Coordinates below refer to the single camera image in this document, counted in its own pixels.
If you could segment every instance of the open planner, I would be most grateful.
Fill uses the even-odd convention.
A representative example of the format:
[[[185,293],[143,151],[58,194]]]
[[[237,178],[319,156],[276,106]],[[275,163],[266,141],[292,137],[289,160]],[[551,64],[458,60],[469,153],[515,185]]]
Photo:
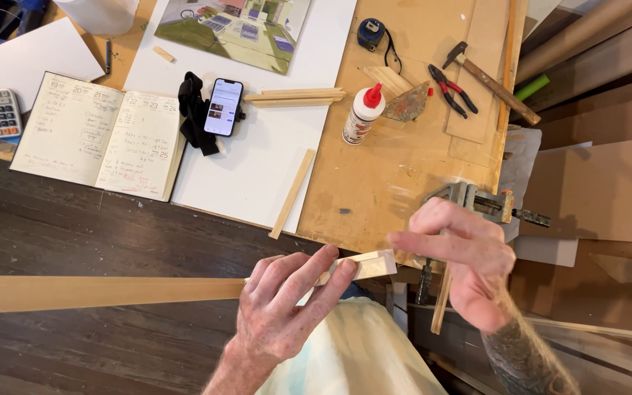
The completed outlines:
[[[46,72],[10,169],[166,202],[185,144],[178,106]]]

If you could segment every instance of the hammer head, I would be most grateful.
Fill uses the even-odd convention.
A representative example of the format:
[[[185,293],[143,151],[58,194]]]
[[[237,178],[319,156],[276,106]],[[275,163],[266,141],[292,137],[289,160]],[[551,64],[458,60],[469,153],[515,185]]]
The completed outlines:
[[[448,59],[445,60],[445,63],[443,63],[443,69],[450,66],[450,63],[452,63],[459,54],[465,53],[466,49],[467,43],[465,41],[460,41],[460,44],[457,44],[455,48],[453,48],[450,53],[448,53]]]

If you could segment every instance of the green tube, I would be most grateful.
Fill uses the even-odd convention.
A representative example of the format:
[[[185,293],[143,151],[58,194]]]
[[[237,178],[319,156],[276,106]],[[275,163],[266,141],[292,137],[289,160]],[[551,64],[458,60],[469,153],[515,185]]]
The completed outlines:
[[[550,80],[547,75],[543,74],[536,78],[535,81],[524,86],[520,91],[516,92],[514,96],[516,96],[518,100],[524,101],[528,98],[528,96],[538,92],[540,88],[548,84],[550,84]]]

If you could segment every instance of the glue bottle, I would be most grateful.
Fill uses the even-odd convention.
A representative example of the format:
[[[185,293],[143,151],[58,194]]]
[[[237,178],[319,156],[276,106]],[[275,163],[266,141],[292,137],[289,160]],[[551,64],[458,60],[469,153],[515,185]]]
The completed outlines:
[[[385,101],[381,90],[382,83],[378,82],[374,88],[365,88],[355,95],[353,109],[343,128],[343,139],[351,146],[360,144],[374,121],[382,115]]]

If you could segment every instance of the smartphone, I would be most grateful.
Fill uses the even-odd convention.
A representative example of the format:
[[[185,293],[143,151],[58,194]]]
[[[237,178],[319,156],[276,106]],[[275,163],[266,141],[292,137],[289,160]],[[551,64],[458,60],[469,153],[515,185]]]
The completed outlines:
[[[226,137],[233,135],[236,112],[242,95],[242,83],[230,79],[216,79],[204,131]]]

